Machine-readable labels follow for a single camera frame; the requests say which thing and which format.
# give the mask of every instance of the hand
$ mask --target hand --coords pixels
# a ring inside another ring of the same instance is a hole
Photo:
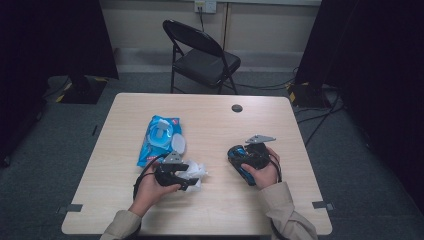
[[[157,203],[164,195],[172,192],[176,192],[181,185],[174,184],[171,186],[161,186],[155,178],[154,169],[158,164],[152,164],[147,169],[143,180],[140,182],[138,187],[137,196],[134,199],[133,204],[128,209],[129,211],[143,217],[155,203]]]
[[[278,154],[275,153],[271,148],[267,147],[267,149],[270,154],[269,157],[271,161],[278,165],[280,162],[280,156],[278,156]],[[253,176],[256,182],[256,186],[258,186],[258,188],[261,190],[277,183],[277,169],[272,163],[268,163],[266,167],[259,170],[256,170],[252,166],[245,163],[243,163],[241,167]]]

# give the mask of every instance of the crumpled tissue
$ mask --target crumpled tissue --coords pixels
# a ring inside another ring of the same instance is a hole
[[[202,178],[204,175],[208,174],[206,172],[206,166],[203,163],[196,163],[193,160],[184,161],[188,165],[187,171],[179,172],[177,175],[180,178],[190,179],[190,178],[199,178],[196,185],[189,186],[186,192],[198,192],[202,189]]]

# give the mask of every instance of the person's left hand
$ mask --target person's left hand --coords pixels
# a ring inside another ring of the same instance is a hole
[[[128,209],[140,217],[143,217],[147,210],[155,205],[155,203],[157,203],[164,195],[176,192],[181,187],[180,184],[174,184],[166,187],[161,186],[156,181],[155,175],[153,174],[157,165],[158,164],[154,163],[149,167],[149,169],[147,169],[143,180],[141,180],[138,187],[138,192],[134,202]]]

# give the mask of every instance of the chair seat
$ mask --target chair seat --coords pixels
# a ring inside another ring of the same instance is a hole
[[[224,54],[230,73],[234,73],[240,67],[240,58],[228,52]],[[224,64],[221,58],[196,49],[175,61],[173,68],[177,73],[210,88],[218,87],[225,80],[222,79]]]

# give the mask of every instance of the wet wipes package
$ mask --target wet wipes package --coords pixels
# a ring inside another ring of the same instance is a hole
[[[146,130],[137,166],[146,166],[149,160],[173,150],[183,154],[185,140],[179,118],[153,116]]]

